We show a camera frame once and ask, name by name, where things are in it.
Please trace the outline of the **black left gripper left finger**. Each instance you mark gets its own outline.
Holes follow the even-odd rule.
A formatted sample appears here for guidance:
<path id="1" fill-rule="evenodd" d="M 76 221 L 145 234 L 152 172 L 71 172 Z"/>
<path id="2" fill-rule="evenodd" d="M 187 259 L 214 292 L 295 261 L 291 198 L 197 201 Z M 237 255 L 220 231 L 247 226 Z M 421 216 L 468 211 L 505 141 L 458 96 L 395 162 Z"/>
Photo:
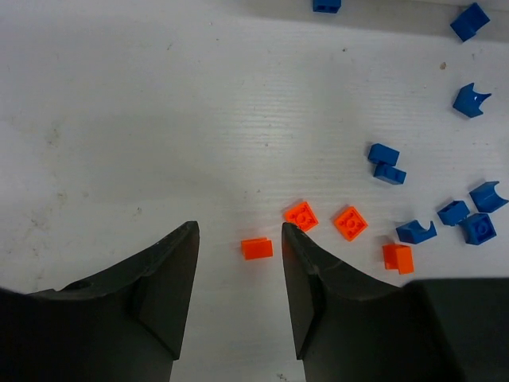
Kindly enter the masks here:
<path id="1" fill-rule="evenodd" d="M 169 380 L 181 354 L 199 244 L 198 223 L 189 221 L 62 290 L 2 290 L 2 380 Z"/>

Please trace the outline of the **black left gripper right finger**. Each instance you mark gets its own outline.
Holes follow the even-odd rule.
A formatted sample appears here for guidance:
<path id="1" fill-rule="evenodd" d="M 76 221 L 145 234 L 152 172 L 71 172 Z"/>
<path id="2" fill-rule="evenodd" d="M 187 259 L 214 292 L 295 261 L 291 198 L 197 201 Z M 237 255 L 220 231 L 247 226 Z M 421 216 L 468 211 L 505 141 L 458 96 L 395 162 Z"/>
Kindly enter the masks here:
<path id="1" fill-rule="evenodd" d="M 308 381 L 505 381 L 508 281 L 421 279 L 397 287 L 282 225 L 297 358 Z"/>

